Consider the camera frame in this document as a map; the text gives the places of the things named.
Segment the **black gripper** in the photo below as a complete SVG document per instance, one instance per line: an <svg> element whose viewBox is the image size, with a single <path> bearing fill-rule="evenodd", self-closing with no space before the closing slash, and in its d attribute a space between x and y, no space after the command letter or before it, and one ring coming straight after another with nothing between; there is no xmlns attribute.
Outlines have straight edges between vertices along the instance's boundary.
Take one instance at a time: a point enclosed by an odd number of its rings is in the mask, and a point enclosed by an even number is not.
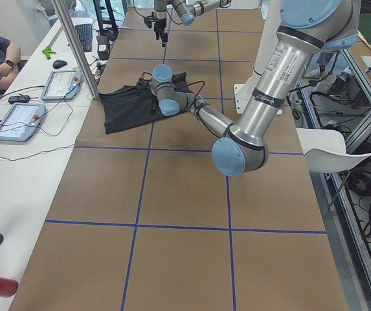
<svg viewBox="0 0 371 311"><path fill-rule="evenodd" d="M154 33L155 39L160 39L161 34L161 45L162 47L166 47L168 43L168 33L165 32L166 28L166 12L152 12L152 16L154 18Z"/></svg>

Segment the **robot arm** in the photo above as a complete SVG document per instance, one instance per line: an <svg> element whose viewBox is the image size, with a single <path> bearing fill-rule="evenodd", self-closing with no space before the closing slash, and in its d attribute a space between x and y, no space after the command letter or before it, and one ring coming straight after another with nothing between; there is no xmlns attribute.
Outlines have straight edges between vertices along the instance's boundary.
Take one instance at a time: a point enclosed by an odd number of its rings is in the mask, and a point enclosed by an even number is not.
<svg viewBox="0 0 371 311"><path fill-rule="evenodd" d="M162 47L165 47L168 42L168 33L165 31L168 5L175 10L182 24L188 26L194 22L196 17L215 8L227 7L231 3L231 0L194 1L191 4L186 1L155 0L153 12L144 18L144 23L149 29L153 27L156 40L161 40Z"/></svg>
<svg viewBox="0 0 371 311"><path fill-rule="evenodd" d="M169 66L157 65L150 87L163 115L188 111L218 137L212 147L216 168L239 176L261 168L269 151L264 134L317 52L339 51L357 40L360 1L271 1L262 41L273 44L263 67L255 67L242 88L247 104L237 122L195 93L174 87Z"/></svg>

